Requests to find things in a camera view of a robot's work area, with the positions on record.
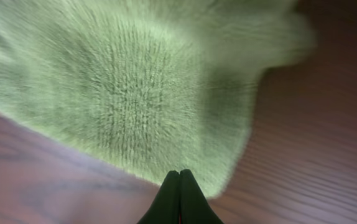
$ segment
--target green rug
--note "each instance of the green rug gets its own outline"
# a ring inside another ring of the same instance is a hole
[[[161,184],[225,188],[267,68],[313,47],[294,0],[0,0],[0,113]]]

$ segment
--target fur texture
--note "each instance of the fur texture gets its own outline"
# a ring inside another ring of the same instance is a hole
[[[250,133],[257,83],[312,47],[293,0],[0,0],[0,112],[207,197]]]

